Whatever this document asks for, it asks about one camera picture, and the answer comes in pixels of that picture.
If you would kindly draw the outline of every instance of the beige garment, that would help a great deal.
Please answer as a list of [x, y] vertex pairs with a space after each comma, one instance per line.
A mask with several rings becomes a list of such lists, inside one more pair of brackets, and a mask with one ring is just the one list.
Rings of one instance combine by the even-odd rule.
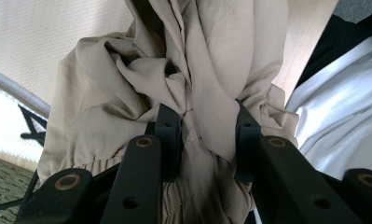
[[69, 167], [94, 175], [121, 161], [160, 103], [183, 118], [181, 172], [164, 184], [164, 223], [243, 223], [250, 186], [233, 179], [243, 101], [263, 126], [295, 142], [297, 116], [270, 84], [282, 63], [287, 3], [128, 1], [126, 34], [81, 39], [61, 61], [38, 165], [45, 181]]

